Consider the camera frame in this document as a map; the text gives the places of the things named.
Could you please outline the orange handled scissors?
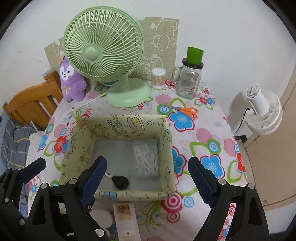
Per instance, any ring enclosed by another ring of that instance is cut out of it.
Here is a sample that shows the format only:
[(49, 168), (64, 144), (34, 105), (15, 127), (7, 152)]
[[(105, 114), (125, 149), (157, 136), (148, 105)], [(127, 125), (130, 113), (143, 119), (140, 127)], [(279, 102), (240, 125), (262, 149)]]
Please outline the orange handled scissors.
[(190, 117), (193, 120), (196, 120), (198, 118), (198, 115), (197, 115), (198, 110), (196, 108), (180, 108), (180, 107), (171, 106), (171, 105), (168, 105), (168, 104), (161, 104), (161, 106), (177, 110), (177, 111), (187, 115), (188, 117)]

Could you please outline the green desk fan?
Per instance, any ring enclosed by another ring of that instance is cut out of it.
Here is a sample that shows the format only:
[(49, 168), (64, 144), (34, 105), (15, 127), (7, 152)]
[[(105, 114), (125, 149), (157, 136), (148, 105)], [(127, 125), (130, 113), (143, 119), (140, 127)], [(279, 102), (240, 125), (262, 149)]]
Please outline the green desk fan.
[(64, 53), (84, 77), (112, 82), (105, 93), (112, 106), (137, 106), (151, 96), (144, 80), (130, 77), (144, 53), (142, 27), (121, 9), (95, 6), (77, 14), (64, 32)]

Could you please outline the purple plush toy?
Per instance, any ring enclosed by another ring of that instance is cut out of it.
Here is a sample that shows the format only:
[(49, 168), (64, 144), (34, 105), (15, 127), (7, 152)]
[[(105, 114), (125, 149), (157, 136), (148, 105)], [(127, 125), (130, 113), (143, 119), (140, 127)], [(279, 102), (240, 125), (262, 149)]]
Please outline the purple plush toy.
[(83, 76), (68, 62), (66, 56), (63, 57), (60, 63), (59, 77), (65, 101), (80, 102), (84, 99), (87, 84)]

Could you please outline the floral tablecloth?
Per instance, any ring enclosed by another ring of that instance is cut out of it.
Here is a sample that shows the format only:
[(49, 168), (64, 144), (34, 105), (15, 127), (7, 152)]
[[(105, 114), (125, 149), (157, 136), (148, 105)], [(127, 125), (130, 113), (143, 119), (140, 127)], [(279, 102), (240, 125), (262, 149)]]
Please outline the floral tablecloth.
[[(192, 180), (188, 161), (197, 157), (202, 165), (212, 171), (217, 179), (245, 186), (247, 176), (239, 147), (217, 100), (210, 90), (200, 85), (194, 99), (184, 99), (176, 94), (176, 86), (166, 81), (161, 90), (153, 89), (145, 102), (129, 108), (111, 106), (105, 93), (106, 85), (98, 83), (86, 89), (80, 101), (61, 101), (46, 127), (36, 157), (46, 160), (46, 168), (29, 182), (29, 204), (32, 204), (42, 183), (61, 185), (62, 162), (77, 121), (108, 115), (164, 115), (169, 121), (176, 191), (161, 200), (135, 201), (135, 213), (141, 240), (193, 240), (207, 218), (210, 207), (203, 202)], [(196, 108), (198, 118), (164, 106)], [(114, 213), (115, 201), (95, 198), (93, 209)]]

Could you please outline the beige cartoon cloth on wall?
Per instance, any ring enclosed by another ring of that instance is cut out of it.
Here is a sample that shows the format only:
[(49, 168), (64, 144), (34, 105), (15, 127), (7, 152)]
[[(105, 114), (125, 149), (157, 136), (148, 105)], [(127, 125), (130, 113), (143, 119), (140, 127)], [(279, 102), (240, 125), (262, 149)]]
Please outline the beige cartoon cloth on wall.
[[(164, 68), (170, 77), (175, 66), (178, 20), (165, 18), (145, 18), (139, 21), (144, 37), (142, 59), (130, 75), (143, 80), (151, 76), (152, 68)], [(46, 56), (53, 70), (59, 73), (64, 53), (64, 38), (45, 47)]]

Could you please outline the clear box of floss picks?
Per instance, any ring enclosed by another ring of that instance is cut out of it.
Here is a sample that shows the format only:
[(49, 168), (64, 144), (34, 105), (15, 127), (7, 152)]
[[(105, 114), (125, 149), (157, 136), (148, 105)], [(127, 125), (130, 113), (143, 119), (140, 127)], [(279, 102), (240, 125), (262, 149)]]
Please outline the clear box of floss picks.
[(132, 156), (134, 171), (138, 178), (159, 175), (159, 149), (156, 140), (135, 140)]

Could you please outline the glass mug jar green lid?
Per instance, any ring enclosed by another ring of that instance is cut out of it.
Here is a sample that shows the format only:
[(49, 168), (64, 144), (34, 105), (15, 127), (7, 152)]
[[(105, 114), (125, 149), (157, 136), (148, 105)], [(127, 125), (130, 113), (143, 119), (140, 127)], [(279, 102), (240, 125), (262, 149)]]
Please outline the glass mug jar green lid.
[(176, 85), (176, 93), (185, 99), (194, 99), (199, 87), (202, 69), (204, 51), (195, 48), (187, 48), (187, 56), (182, 59), (182, 66), (176, 66), (173, 69), (171, 80)]

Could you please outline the grey plaid blanket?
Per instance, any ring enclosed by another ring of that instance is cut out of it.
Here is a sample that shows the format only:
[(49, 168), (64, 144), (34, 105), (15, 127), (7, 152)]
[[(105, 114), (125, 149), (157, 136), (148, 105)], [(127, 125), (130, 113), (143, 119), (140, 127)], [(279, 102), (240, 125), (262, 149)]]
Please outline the grey plaid blanket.
[(31, 144), (30, 135), (36, 132), (33, 125), (21, 125), (8, 119), (1, 137), (1, 161), (5, 169), (25, 167)]

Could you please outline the black car key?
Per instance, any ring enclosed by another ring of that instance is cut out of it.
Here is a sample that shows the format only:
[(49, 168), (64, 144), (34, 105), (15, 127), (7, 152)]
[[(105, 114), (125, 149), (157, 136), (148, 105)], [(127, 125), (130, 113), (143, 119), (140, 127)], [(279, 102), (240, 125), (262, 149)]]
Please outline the black car key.
[(104, 173), (104, 175), (111, 179), (114, 186), (119, 190), (125, 190), (129, 186), (129, 180), (125, 176), (114, 176), (109, 173)]

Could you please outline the yellow cartoon fabric storage box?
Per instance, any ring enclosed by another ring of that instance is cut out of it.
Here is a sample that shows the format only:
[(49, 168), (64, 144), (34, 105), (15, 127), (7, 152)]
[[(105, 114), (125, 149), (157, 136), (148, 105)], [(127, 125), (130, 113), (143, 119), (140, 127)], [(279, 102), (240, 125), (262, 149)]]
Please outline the yellow cartoon fabric storage box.
[[(156, 140), (159, 175), (138, 178), (132, 148), (135, 140)], [(169, 121), (159, 114), (118, 114), (77, 121), (62, 162), (59, 183), (79, 178), (94, 161), (103, 161), (91, 178), (95, 198), (115, 201), (153, 201), (170, 198), (176, 191)], [(129, 186), (119, 190), (104, 173), (125, 176)]]

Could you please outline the white remote control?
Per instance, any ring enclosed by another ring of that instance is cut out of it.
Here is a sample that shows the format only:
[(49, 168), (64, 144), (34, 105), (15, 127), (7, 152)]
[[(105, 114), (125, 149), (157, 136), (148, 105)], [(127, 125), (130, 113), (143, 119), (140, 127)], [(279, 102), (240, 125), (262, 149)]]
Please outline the white remote control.
[(134, 204), (116, 203), (113, 210), (119, 240), (141, 241)]

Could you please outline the white standing fan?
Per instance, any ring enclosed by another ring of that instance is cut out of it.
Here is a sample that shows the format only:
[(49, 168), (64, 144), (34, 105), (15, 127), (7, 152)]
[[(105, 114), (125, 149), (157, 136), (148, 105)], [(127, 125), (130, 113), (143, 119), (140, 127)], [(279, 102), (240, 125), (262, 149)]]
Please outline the white standing fan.
[(248, 87), (245, 95), (254, 110), (254, 114), (246, 119), (248, 128), (258, 136), (273, 133), (282, 120), (282, 106), (278, 96), (257, 85)]

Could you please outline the cotton swab container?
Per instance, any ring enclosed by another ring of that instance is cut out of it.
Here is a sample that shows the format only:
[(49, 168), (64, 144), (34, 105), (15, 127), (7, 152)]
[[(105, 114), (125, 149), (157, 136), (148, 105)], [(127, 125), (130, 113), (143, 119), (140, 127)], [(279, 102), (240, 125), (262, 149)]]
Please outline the cotton swab container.
[(164, 68), (152, 68), (152, 88), (162, 89), (165, 86), (166, 70)]

